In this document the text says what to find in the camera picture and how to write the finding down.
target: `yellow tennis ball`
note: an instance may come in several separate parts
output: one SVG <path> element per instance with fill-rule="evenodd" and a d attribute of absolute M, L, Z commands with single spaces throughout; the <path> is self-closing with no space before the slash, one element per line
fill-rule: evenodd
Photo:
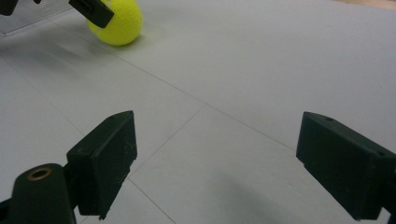
<path fill-rule="evenodd" d="M 142 28 L 142 13 L 135 0 L 102 0 L 114 12 L 105 28 L 87 20 L 90 30 L 103 42 L 121 46 L 134 41 Z"/>

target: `screw hole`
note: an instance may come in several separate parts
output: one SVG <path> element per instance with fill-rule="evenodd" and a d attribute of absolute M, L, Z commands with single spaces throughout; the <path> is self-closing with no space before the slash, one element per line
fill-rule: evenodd
<path fill-rule="evenodd" d="M 27 176 L 27 179 L 30 181 L 37 181 L 37 180 L 46 178 L 47 176 L 50 175 L 50 173 L 52 173 L 52 170 L 48 167 L 39 168 L 39 169 L 33 170 Z"/>

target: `gray surface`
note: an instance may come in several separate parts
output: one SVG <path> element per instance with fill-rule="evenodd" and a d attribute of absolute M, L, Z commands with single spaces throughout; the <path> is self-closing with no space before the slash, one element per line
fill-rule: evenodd
<path fill-rule="evenodd" d="M 139 4 L 142 35 L 124 48 L 74 10 L 0 38 L 0 200 L 18 174 L 64 164 L 100 121 L 132 109 L 138 160 L 105 223 L 355 223 L 294 149 L 305 110 L 396 148 L 394 11 Z"/>
<path fill-rule="evenodd" d="M 33 28 L 36 22 L 49 19 L 71 8 L 67 0 L 42 0 L 40 4 L 33 0 L 20 0 L 12 15 L 0 15 L 0 35 L 14 35 Z"/>

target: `floor tile line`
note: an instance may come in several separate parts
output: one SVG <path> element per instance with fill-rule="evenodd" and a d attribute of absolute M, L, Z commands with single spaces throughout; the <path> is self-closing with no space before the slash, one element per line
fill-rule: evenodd
<path fill-rule="evenodd" d="M 81 37 L 81 36 L 79 36 L 79 35 L 76 35 L 76 34 L 70 32 L 70 31 L 68 31 L 67 29 L 65 29 L 65 28 L 62 27 L 61 25 L 59 25 L 59 24 L 57 24 L 57 23 L 55 23 L 55 22 L 52 22 L 52 23 L 53 23 L 53 24 L 56 24 L 57 26 L 61 27 L 61 28 L 64 29 L 64 30 L 66 30 L 66 31 L 69 32 L 70 34 L 75 35 L 75 36 L 79 37 L 80 39 L 82 39 L 82 40 L 88 42 L 89 44 L 96 46 L 96 47 L 99 48 L 100 50 L 105 51 L 105 52 L 111 54 L 112 56 L 114 56 L 114 57 L 116 57 L 116 58 L 122 60 L 122 61 L 125 62 L 125 63 L 128 63 L 129 65 L 131 65 L 131 66 L 133 66 L 134 68 L 136 68 L 136 69 L 138 69 L 138 70 L 144 72 L 145 74 L 148 74 L 148 75 L 150 75 L 150 76 L 152 76 L 152 77 L 154 77 L 154 78 L 160 80 L 161 82 L 163 82 L 163 83 L 165 83 L 165 84 L 167 84 L 167 85 L 169 85 L 169 86 L 175 88 L 176 90 L 181 91 L 182 93 L 187 94 L 188 96 L 192 97 L 193 99 L 197 100 L 198 102 L 200 102 L 200 103 L 202 103 L 202 104 L 204 104 L 204 105 L 209 105 L 210 107 L 216 109 L 217 111 L 219 111 L 220 113 L 226 115 L 227 117 L 229 117 L 229 118 L 231 118 L 231 119 L 234 119 L 234 120 L 238 121 L 239 123 L 244 124 L 244 125 L 246 125 L 247 127 L 251 128 L 252 130 L 254 130 L 254 131 L 256 131 L 256 132 L 258 132 L 258 133 L 260 133 L 260 134 L 262 134 L 262 135 L 264 135 L 264 136 L 266 136 L 266 137 L 268 137 L 268 138 L 271 138 L 272 140 L 278 142 L 280 145 L 282 145 L 282 146 L 284 146 L 284 147 L 287 147 L 287 148 L 289 148 L 289 149 L 292 150 L 292 151 L 295 151 L 292 147 L 285 145 L 284 143 L 280 142 L 279 140 L 276 140 L 273 136 L 270 136 L 270 135 L 268 135 L 268 134 L 266 134 L 266 133 L 263 133 L 263 132 L 261 132 L 261 131 L 255 129 L 255 128 L 253 128 L 252 126 L 246 124 L 245 122 L 241 121 L 240 119 L 234 118 L 233 116 L 231 116 L 231 115 L 227 114 L 226 112 L 220 110 L 219 108 L 217 108 L 217 107 L 211 105 L 210 103 L 205 102 L 204 100 L 198 98 L 197 96 L 195 96 L 195 95 L 193 95 L 193 94 L 191 94 L 191 93 L 189 93 L 189 92 L 187 92 L 187 91 L 184 91 L 184 90 L 182 90 L 181 88 L 179 88 L 179 87 L 177 87 L 177 86 L 175 86 L 175 85 L 173 85 L 173 84 L 167 82 L 166 80 L 164 80 L 164 79 L 162 79 L 162 78 L 160 78 L 160 77 L 157 77 L 157 76 L 151 74 L 150 72 L 146 71 L 145 69 L 143 69 L 143 68 L 141 68 L 141 67 L 139 67 L 139 66 L 137 66 L 137 65 L 135 65 L 135 64 L 133 64 L 133 63 L 130 63 L 130 62 L 126 61 L 125 59 L 121 58 L 120 56 L 118 56 L 118 55 L 116 55 L 116 54 L 114 54 L 114 53 L 112 53 L 112 52 L 110 52 L 110 51 L 108 51 L 108 50 L 106 50 L 106 49 L 103 49 L 103 48 L 101 48 L 100 46 L 97 46 L 97 45 L 93 44 L 93 43 L 90 42 L 89 40 L 87 40 L 87 39 L 85 39 L 85 38 L 83 38 L 83 37 Z"/>
<path fill-rule="evenodd" d="M 282 145 L 282 146 L 284 146 L 284 147 L 286 147 L 286 148 L 288 148 L 288 149 L 290 149 L 290 150 L 292 150 L 292 151 L 295 151 L 292 147 L 289 147 L 289 146 L 285 145 L 284 143 L 282 143 L 282 142 L 276 140 L 274 137 L 272 137 L 272 136 L 270 136 L 270 135 L 268 135 L 268 134 L 266 134 L 266 133 L 263 133 L 263 132 L 261 132 L 261 131 L 255 129 L 255 128 L 251 127 L 250 125 L 246 124 L 245 122 L 243 122 L 243 121 L 241 121 L 241 120 L 239 120 L 239 119 L 234 118 L 233 116 L 231 116 L 231 115 L 225 113 L 224 111 L 222 111 L 222 110 L 220 110 L 220 109 L 214 107 L 213 105 L 210 105 L 210 104 L 207 104 L 207 105 L 208 105 L 209 107 L 211 107 L 211 108 L 213 108 L 213 109 L 219 111 L 221 114 L 223 114 L 223 115 L 229 117 L 230 119 L 234 119 L 234 120 L 236 120 L 237 122 L 239 122 L 239 123 L 241 123 L 241 124 L 243 124 L 243 125 L 249 127 L 250 129 L 252 129 L 252 130 L 254 130 L 254 131 L 256 131 L 256 132 L 258 132 L 258 133 L 264 135 L 265 137 L 268 137 L 268 138 L 270 138 L 270 139 L 276 141 L 276 142 L 279 143 L 280 145 Z"/>
<path fill-rule="evenodd" d="M 173 223 L 175 223 L 175 224 L 177 224 L 171 217 L 169 217 L 169 215 L 168 214 L 166 214 L 165 213 L 165 211 L 163 211 L 162 209 L 161 209 L 161 207 L 158 205 L 158 204 L 156 204 L 148 195 L 147 195 L 147 193 L 145 192 L 145 191 L 143 191 L 141 188 L 139 188 L 139 186 L 137 186 L 136 185 L 136 183 L 134 182 L 134 181 L 132 181 L 131 179 L 129 179 L 128 178 L 128 180 L 129 181 L 131 181 L 131 183 L 135 186 L 135 187 L 137 187 L 139 190 L 140 190 L 140 192 L 142 192 L 158 209 L 160 209 L 162 212 L 163 212 L 163 214 L 164 215 L 166 215 Z"/>
<path fill-rule="evenodd" d="M 141 167 L 143 167 L 146 162 L 148 162 L 152 156 L 154 156 L 155 153 L 157 153 L 164 145 L 166 145 L 178 132 L 180 132 L 181 129 L 183 129 L 193 118 L 195 118 L 195 116 L 206 106 L 206 104 L 201 105 L 201 107 L 199 107 L 197 109 L 197 111 L 195 111 L 195 113 L 183 124 L 181 125 L 171 136 L 169 136 L 168 139 L 166 139 L 165 142 L 163 142 L 139 167 L 137 167 L 131 174 L 129 174 L 128 176 L 131 177 L 133 176 Z"/>
<path fill-rule="evenodd" d="M 4 61 L 18 74 L 20 75 L 37 93 L 43 97 L 62 117 L 64 117 L 67 122 L 69 122 L 79 133 L 82 134 L 82 136 L 85 136 L 85 133 L 83 133 L 67 116 L 62 113 L 57 106 L 48 98 L 46 97 L 26 76 L 21 74 L 18 69 L 12 65 L 7 59 L 4 59 Z"/>

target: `transparent plastic container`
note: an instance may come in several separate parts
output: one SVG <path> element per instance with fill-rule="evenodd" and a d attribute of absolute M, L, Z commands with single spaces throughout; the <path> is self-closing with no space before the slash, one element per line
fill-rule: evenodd
<path fill-rule="evenodd" d="M 29 29 L 38 21 L 71 8 L 68 0 L 42 0 L 40 4 L 36 4 L 33 0 L 20 0 L 12 15 L 0 15 L 0 35 L 13 35 L 18 31 Z"/>

